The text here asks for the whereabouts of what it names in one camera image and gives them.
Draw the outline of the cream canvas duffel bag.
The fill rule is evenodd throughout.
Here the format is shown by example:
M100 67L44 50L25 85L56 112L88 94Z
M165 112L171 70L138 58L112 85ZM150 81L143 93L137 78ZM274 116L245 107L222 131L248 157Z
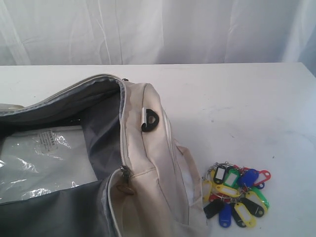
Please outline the cream canvas duffel bag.
M36 104L0 107L0 142L81 126L97 181L0 202L3 237L204 237L201 178L148 83L100 74Z

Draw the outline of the colourful key tag bunch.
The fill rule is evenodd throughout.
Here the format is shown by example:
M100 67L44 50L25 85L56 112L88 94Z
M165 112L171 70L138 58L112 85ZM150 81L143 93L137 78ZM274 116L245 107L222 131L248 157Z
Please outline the colourful key tag bunch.
M202 176L202 202L206 218L218 218L222 228L232 221L240 228L253 228L270 203L262 189L272 175L267 170L240 167L229 162L214 163Z

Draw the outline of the clear plastic packet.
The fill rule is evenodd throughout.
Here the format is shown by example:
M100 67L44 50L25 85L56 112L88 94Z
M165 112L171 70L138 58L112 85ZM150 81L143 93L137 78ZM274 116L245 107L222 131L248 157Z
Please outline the clear plastic packet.
M0 201L26 200L97 181L81 126L13 133L0 144Z

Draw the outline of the white backdrop curtain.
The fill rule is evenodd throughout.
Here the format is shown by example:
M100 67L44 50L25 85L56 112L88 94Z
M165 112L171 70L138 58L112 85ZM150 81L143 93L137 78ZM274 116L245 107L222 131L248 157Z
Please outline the white backdrop curtain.
M2 65L316 64L313 0L3 0Z

